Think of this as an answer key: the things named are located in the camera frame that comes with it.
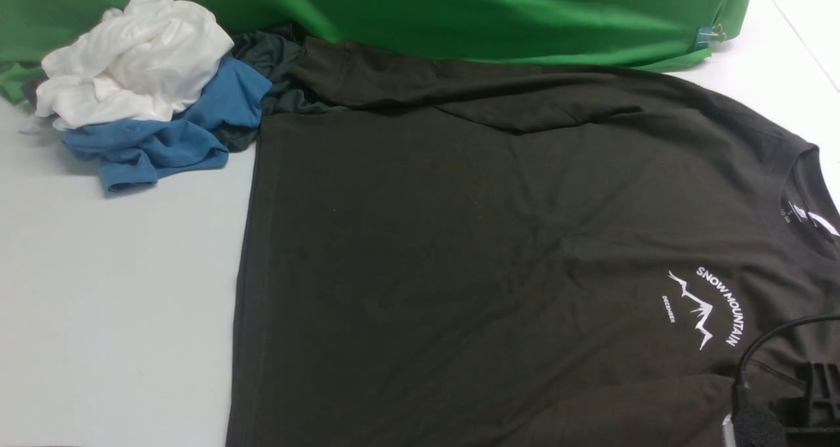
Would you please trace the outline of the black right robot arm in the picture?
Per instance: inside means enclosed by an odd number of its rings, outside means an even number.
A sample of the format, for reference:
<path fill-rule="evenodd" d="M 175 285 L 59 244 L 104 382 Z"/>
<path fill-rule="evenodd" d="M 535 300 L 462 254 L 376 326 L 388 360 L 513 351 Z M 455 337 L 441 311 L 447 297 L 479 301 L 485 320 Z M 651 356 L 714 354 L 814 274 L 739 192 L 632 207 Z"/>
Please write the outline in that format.
<path fill-rule="evenodd" d="M 807 362 L 796 367 L 803 394 L 742 405 L 722 423 L 723 446 L 838 446 L 837 364 Z"/>

